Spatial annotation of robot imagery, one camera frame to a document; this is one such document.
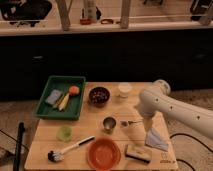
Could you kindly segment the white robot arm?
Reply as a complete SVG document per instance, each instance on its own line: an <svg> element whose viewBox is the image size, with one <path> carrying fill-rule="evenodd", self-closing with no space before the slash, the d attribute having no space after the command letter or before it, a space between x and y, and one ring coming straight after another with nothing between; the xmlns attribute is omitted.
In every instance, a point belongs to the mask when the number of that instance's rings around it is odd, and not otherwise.
<svg viewBox="0 0 213 171"><path fill-rule="evenodd" d="M171 98L170 92L171 87L165 80L156 80L140 91L135 108L141 116L147 118L152 118L157 111L167 114L213 139L213 111Z"/></svg>

